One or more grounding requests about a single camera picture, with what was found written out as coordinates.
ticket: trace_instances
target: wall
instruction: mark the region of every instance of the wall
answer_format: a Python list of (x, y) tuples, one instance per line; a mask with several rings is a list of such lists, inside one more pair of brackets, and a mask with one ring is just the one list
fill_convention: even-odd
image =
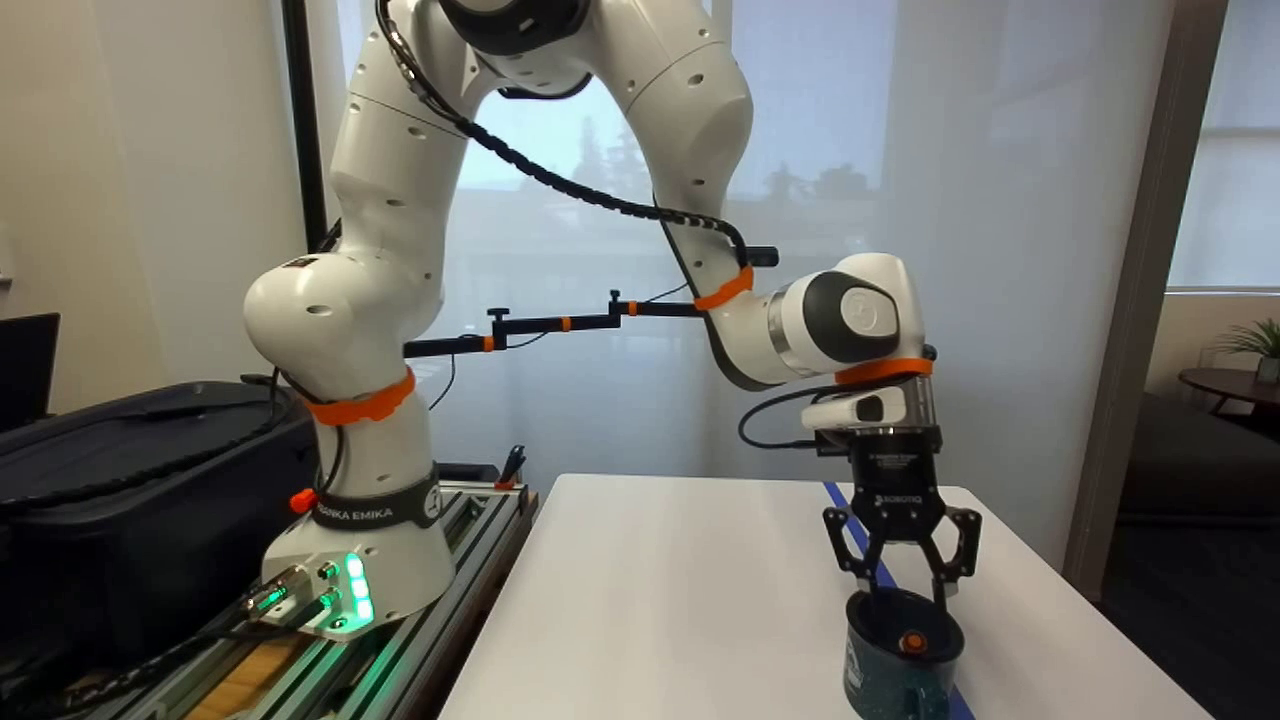
[(257, 274), (298, 251), (274, 6), (61, 0), (0, 21), (0, 313), (65, 313), (61, 414), (262, 367)]
[(1280, 315), (1280, 295), (1162, 295), (1148, 392), (1178, 397), (1177, 374), (1197, 365), (1248, 367), (1250, 358), (1225, 354), (1225, 336), (1262, 315)]
[(900, 9), (884, 242), (941, 345), (941, 468), (1055, 564), (1173, 6)]

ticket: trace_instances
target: robotic arm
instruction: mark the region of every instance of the robotic arm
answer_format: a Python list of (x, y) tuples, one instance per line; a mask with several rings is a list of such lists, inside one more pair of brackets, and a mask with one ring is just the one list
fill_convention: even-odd
[(260, 619), (346, 639), (452, 580), (402, 340), (439, 313), (444, 220), (469, 135), (486, 135), (473, 124), (486, 93), (557, 102), (602, 82), (727, 379), (844, 374), (847, 392), (803, 414), (810, 431), (834, 446), (932, 431), (920, 379), (932, 361), (895, 255), (847, 255), (776, 295), (753, 293), (749, 251), (719, 220), (753, 102), (699, 0), (379, 0), (375, 13), (333, 157), (345, 236), (272, 268), (244, 300), (252, 345), (312, 402), (323, 455), (323, 485), (262, 556)]

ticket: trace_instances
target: cup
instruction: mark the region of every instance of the cup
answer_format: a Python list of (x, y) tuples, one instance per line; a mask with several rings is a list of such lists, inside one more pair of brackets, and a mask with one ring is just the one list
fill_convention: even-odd
[(873, 587), (844, 605), (844, 697), (862, 720), (943, 720), (962, 634), (949, 607), (905, 593)]

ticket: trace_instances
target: cable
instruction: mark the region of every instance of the cable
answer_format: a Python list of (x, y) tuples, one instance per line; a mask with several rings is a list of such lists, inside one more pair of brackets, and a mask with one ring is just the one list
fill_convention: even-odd
[(793, 403), (793, 402), (820, 402), (820, 397), (829, 397), (829, 392), (840, 392), (840, 383), (820, 383), (820, 387), (795, 387), (795, 392), (785, 392), (785, 397), (768, 397), (768, 402), (760, 402), (755, 408), (749, 408), (739, 419), (734, 419), (734, 437), (743, 442), (743, 446), (753, 446), (753, 448), (768, 448), (768, 452), (780, 452), (780, 448), (815, 448), (815, 442), (755, 442), (753, 431), (749, 431), (749, 423), (760, 417), (760, 414), (768, 414), (768, 408), (776, 408), (776, 403)]
[(314, 251), (333, 251), (339, 236), (345, 236), (345, 220), (333, 220)]
[(520, 340), (520, 345), (507, 345), (507, 347), (532, 347), (532, 345), (538, 345), (538, 340), (549, 340), (549, 333), (534, 333), (534, 336), (529, 336), (529, 340)]
[(684, 293), (684, 288), (686, 288), (686, 286), (665, 288), (665, 293), (656, 293), (656, 295), (642, 295), (638, 303), (666, 300), (666, 295), (675, 295), (675, 293)]
[(449, 379), (444, 379), (444, 387), (436, 392), (436, 402), (428, 408), (439, 408), (444, 397), (452, 392), (452, 383), (457, 383), (457, 358), (449, 358)]
[(408, 86), (408, 93), (436, 113), (439, 121), (449, 121), (459, 135), (476, 142), (480, 148), (486, 148), (490, 157), (500, 157), (503, 165), (520, 170), (523, 177), (581, 200), (581, 204), (597, 204), (597, 210), (612, 210), (620, 217), (637, 217), (637, 220), (658, 220), (658, 225), (684, 225), (684, 230), (709, 230), (719, 231), (730, 243), (730, 255), (739, 268), (749, 268), (749, 242), (739, 236), (734, 225), (719, 220), (719, 217), (699, 217), (699, 214), (679, 214), (679, 210), (656, 210), (656, 204), (637, 204), (589, 186), (577, 186), (534, 159), (529, 159), (523, 154), (517, 154), (507, 142), (490, 135), (483, 124), (473, 124), (469, 116), (459, 116), (428, 82), (428, 71), (415, 65), (408, 42), (401, 35), (388, 0), (375, 0), (375, 23), (394, 55), (394, 69)]
[(333, 460), (326, 460), (326, 474), (323, 474), (323, 485), (319, 487), (333, 487), (336, 485), (336, 474), (346, 463), (346, 430), (333, 430)]

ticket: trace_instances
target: green light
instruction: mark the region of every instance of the green light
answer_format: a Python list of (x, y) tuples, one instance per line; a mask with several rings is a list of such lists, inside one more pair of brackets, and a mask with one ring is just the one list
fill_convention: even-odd
[(267, 598), (257, 601), (260, 611), (283, 605), (288, 587), (272, 587)]
[(365, 561), (358, 556), (346, 556), (346, 576), (365, 576)]

